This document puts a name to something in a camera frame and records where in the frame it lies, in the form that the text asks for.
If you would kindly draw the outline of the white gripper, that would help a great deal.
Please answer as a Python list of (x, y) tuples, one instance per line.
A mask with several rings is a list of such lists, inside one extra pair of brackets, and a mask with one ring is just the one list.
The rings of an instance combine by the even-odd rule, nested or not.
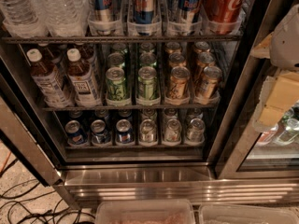
[[(299, 4), (294, 5), (274, 30), (255, 46), (250, 55), (269, 59), (281, 69), (299, 70)], [(269, 131), (299, 101), (299, 73), (282, 70), (267, 77), (259, 103), (253, 113), (252, 126), (257, 132)]]

